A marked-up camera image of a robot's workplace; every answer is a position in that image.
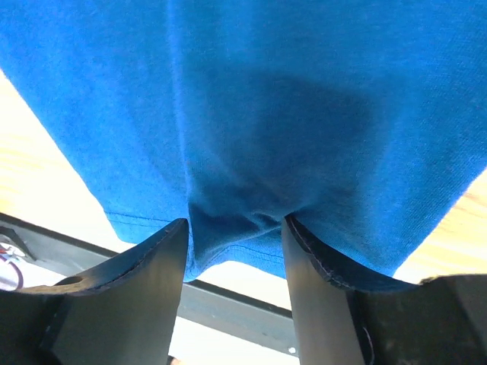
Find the black plastic part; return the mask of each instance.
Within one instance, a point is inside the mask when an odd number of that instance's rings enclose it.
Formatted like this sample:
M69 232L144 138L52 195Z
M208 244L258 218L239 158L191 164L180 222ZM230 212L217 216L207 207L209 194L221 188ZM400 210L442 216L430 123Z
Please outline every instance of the black plastic part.
M442 278L396 295L356 294L375 364L485 365L487 278Z
M439 278L399 293L345 292L314 269L312 233L287 217L282 235L301 365L487 364L486 275Z
M293 229L283 223L282 246L301 365L363 365L347 293L318 275Z
M186 265L176 220L134 248L54 287L0 292L2 364L164 363Z

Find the blue fabric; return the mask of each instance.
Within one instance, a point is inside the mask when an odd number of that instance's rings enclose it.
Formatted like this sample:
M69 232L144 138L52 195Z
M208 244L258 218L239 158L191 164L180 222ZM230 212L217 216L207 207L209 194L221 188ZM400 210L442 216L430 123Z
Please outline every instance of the blue fabric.
M141 242L189 217L186 280L284 276L280 221L392 275L487 164L485 1L2 0L0 67Z

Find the metal frame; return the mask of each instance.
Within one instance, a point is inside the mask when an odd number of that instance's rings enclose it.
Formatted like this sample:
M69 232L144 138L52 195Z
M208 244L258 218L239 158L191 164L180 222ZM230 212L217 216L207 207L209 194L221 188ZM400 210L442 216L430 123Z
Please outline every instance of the metal frame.
M14 233L21 240L22 247L29 250L30 263L65 276L76 275L118 254L5 214L0 214L2 233L5 236ZM193 281L183 284L177 315L266 348L299 356L288 309Z

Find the wire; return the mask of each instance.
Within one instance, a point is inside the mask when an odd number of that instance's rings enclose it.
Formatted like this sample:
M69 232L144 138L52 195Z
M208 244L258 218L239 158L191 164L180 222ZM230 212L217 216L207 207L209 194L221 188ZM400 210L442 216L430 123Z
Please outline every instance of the wire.
M0 254L1 253L6 253L6 251L4 249L0 249ZM19 269L19 267L16 264L14 264L12 261L9 261L7 258L5 258L2 255L0 255L0 260L7 263L8 265L10 265L15 270L15 273L18 276L17 287L15 288L15 290L22 289L24 287L24 276L22 275L22 271Z

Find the light wood floor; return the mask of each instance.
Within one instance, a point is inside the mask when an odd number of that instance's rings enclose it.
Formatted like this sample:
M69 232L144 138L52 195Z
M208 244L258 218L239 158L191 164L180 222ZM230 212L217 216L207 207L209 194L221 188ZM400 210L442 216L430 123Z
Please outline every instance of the light wood floor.
M118 240L97 200L1 72L0 131L1 212L116 251L129 247ZM487 171L396 277L419 282L438 275L487 273L486 237Z

